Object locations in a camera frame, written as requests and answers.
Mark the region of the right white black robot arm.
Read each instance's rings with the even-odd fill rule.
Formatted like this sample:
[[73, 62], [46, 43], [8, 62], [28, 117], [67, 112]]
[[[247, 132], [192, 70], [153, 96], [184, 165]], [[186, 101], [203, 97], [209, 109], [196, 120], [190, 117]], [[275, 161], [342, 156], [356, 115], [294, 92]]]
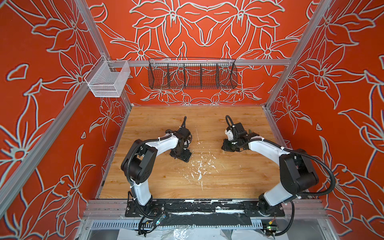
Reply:
[[[259, 196], [257, 209], [261, 215], [269, 216], [282, 203], [291, 202], [299, 197], [324, 196], [335, 189], [337, 183], [335, 175], [318, 158], [307, 154], [302, 149], [292, 150], [256, 133], [247, 132], [241, 123], [235, 124], [228, 115], [225, 119], [228, 127], [225, 130], [227, 138], [223, 140], [223, 151], [242, 152], [250, 150], [268, 158], [279, 166], [279, 183]], [[319, 183], [319, 176], [313, 162], [320, 165], [328, 173], [330, 179], [330, 185], [320, 192], [306, 191]]]

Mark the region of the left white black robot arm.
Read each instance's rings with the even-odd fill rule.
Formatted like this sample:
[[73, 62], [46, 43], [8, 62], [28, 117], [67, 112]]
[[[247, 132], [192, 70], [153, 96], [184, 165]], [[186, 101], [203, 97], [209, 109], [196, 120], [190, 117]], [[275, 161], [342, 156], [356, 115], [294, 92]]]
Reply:
[[121, 170], [130, 184], [131, 194], [136, 204], [148, 208], [153, 199], [149, 190], [149, 177], [157, 156], [169, 151], [174, 159], [189, 162], [192, 153], [189, 146], [192, 135], [186, 127], [187, 117], [178, 130], [167, 130], [163, 137], [149, 140], [137, 139], [121, 164]]

